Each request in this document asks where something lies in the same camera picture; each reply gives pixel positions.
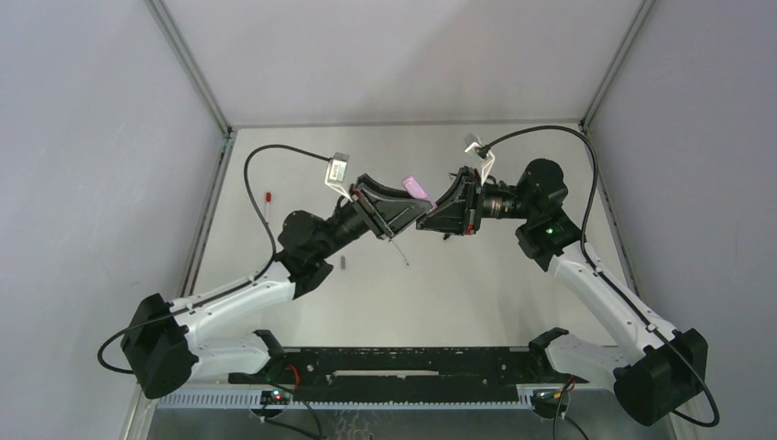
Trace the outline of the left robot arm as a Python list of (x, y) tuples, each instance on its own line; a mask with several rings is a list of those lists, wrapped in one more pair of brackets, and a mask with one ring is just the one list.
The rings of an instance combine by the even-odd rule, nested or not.
[(329, 218), (291, 212), (278, 237), (282, 250), (267, 268), (189, 298), (144, 298), (120, 342), (130, 373), (147, 398), (158, 399), (190, 380), (259, 372), (280, 352), (278, 341), (268, 330), (226, 336), (227, 326), (316, 290), (334, 269), (333, 254), (366, 233), (393, 238), (434, 206), (363, 174)]

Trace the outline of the white pen red end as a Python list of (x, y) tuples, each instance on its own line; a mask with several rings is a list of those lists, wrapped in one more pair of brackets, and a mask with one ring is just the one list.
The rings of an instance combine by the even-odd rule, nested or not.
[(266, 203), (265, 202), (265, 195), (264, 195), (263, 215), (264, 215), (265, 221), (266, 221), (266, 223), (268, 225), (270, 224), (270, 219), (271, 219), (271, 215), (270, 215), (271, 206), (272, 206), (272, 201), (271, 201), (271, 203)]

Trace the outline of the pink highlighter pen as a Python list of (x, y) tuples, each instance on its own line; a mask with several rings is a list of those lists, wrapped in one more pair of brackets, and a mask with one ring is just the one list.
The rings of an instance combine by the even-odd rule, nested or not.
[(430, 199), (428, 196), (426, 196), (426, 197), (418, 197), (418, 200), (423, 202), (423, 203), (428, 204), (429, 205), (429, 208), (428, 208), (429, 211), (434, 211), (438, 207), (437, 203), (434, 200)]

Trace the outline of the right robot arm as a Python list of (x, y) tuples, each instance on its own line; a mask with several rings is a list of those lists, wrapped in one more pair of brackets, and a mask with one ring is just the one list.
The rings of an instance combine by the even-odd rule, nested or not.
[(463, 167), (420, 230), (471, 236), (485, 219), (521, 219), (516, 230), (524, 254), (572, 292), (603, 325), (613, 347), (586, 342), (556, 327), (530, 347), (550, 367), (616, 396), (637, 423), (650, 426), (705, 389), (708, 343), (695, 329), (679, 330), (618, 281), (568, 217), (561, 167), (535, 159), (515, 185), (489, 183)]

